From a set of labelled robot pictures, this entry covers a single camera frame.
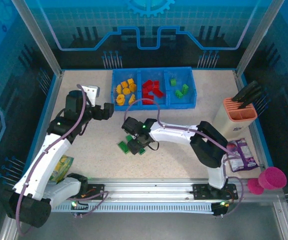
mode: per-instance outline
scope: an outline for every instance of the knife block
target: knife block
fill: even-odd
[[[226,139],[237,138],[257,118],[253,104],[238,109],[241,105],[242,102],[233,102],[232,97],[225,98],[214,118],[214,128]]]

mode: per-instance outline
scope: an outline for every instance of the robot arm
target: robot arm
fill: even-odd
[[[20,211],[21,222],[39,228],[48,219],[51,208],[56,207],[67,198],[78,197],[87,191],[88,179],[75,173],[68,175],[58,184],[48,182],[60,158],[73,144],[76,136],[83,134],[88,122],[91,119],[107,120],[114,112],[114,105],[112,103],[105,103],[104,109],[101,109],[100,105],[95,105],[96,97],[99,94],[99,88],[97,86],[82,87],[87,95],[88,102],[83,117],[77,127],[65,139],[55,144],[47,154],[43,156],[35,168],[24,192]],[[66,97],[65,108],[51,121],[44,143],[27,173],[13,187],[13,190],[6,189],[3,191],[2,203],[10,218],[15,219],[16,217],[18,198],[33,164],[50,144],[67,133],[72,126],[75,125],[80,115],[82,105],[82,92],[80,90],[70,91]]]
[[[226,147],[227,140],[208,122],[202,121],[198,126],[183,126],[164,122],[159,124],[156,119],[151,118],[142,123],[128,117],[122,125],[122,129],[133,136],[133,139],[127,144],[132,154],[136,154],[141,148],[153,142],[167,141],[190,145],[201,163],[207,167],[208,184],[218,190],[224,188],[226,178],[223,173],[222,159],[225,152],[194,132],[199,130]]]

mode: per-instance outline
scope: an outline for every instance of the pink cup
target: pink cup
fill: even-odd
[[[247,185],[251,193],[260,195],[264,189],[276,190],[286,186],[285,174],[276,167],[270,166],[263,171],[258,179],[251,178],[248,180]]]

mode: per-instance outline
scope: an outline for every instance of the gear graphic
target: gear graphic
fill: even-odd
[[[13,17],[13,5],[11,0],[0,0],[0,22],[5,24]]]
[[[148,18],[156,17],[157,14],[164,14],[164,10],[169,10],[170,5],[175,3],[175,0],[125,0],[128,10],[132,10],[134,14],[144,15]]]

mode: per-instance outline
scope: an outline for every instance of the glass panel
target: glass panel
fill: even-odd
[[[267,89],[259,121],[273,165],[288,181],[288,0],[285,0],[248,65],[247,82],[257,80]]]
[[[270,0],[27,3],[63,68],[235,68]]]
[[[52,78],[12,2],[0,0],[0,191],[22,174],[22,163],[5,159],[25,163]],[[0,224],[5,215],[0,203]]]

